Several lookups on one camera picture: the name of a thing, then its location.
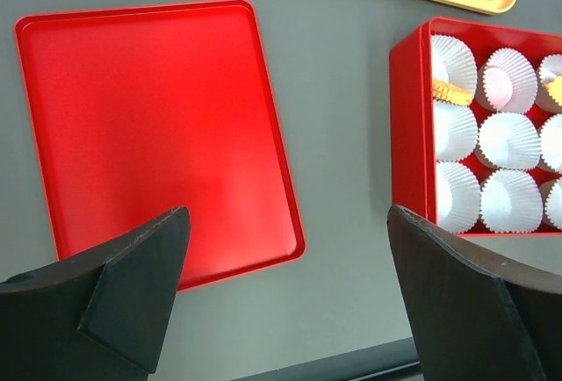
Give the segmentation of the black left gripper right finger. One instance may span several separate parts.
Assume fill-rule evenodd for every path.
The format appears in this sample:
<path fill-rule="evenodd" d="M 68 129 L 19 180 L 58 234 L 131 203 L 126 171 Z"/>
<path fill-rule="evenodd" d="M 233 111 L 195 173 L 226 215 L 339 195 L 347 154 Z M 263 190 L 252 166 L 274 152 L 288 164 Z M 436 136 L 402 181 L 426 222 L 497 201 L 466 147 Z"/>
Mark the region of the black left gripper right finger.
<path fill-rule="evenodd" d="M 427 380 L 559 380 L 561 277 L 482 248 L 401 205 L 387 232 Z"/>

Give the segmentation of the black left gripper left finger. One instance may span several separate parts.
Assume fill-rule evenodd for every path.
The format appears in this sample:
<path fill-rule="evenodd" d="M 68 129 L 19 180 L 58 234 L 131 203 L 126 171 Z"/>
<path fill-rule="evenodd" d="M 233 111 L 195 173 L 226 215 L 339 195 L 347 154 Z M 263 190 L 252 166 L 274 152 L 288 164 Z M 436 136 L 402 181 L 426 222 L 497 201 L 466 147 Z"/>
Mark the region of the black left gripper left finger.
<path fill-rule="evenodd" d="M 190 239 L 185 207 L 1 283 L 3 380 L 146 380 Z"/>

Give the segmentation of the tan rectangular biscuit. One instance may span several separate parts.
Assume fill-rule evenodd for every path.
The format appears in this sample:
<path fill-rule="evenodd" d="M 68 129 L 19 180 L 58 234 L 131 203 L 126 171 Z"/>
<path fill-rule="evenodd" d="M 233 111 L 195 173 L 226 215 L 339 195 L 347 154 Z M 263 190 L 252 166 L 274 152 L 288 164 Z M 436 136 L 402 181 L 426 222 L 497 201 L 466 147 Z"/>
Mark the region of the tan rectangular biscuit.
<path fill-rule="evenodd" d="M 469 90 L 437 78 L 432 79 L 431 89 L 434 99 L 450 104 L 468 106 L 473 100 L 473 94 Z"/>

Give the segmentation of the pink sandwich cookie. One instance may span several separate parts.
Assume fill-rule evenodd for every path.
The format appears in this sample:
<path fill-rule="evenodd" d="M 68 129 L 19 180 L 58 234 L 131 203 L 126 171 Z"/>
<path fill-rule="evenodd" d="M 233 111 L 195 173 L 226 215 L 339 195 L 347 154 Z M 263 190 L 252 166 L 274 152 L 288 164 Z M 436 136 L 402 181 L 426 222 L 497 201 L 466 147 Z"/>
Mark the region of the pink sandwich cookie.
<path fill-rule="evenodd" d="M 513 96 L 513 84 L 502 68 L 487 68 L 483 75 L 483 85 L 486 100 L 495 110 L 506 106 Z"/>

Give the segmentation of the orange flower cookie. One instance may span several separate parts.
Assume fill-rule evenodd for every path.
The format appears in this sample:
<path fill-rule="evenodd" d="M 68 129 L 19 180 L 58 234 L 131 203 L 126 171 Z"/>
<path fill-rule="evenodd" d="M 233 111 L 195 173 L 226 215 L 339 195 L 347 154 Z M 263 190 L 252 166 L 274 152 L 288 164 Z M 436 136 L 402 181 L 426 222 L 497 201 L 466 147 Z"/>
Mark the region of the orange flower cookie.
<path fill-rule="evenodd" d="M 562 105 L 562 76 L 556 76 L 552 81 L 543 84 L 549 98 L 558 106 Z"/>

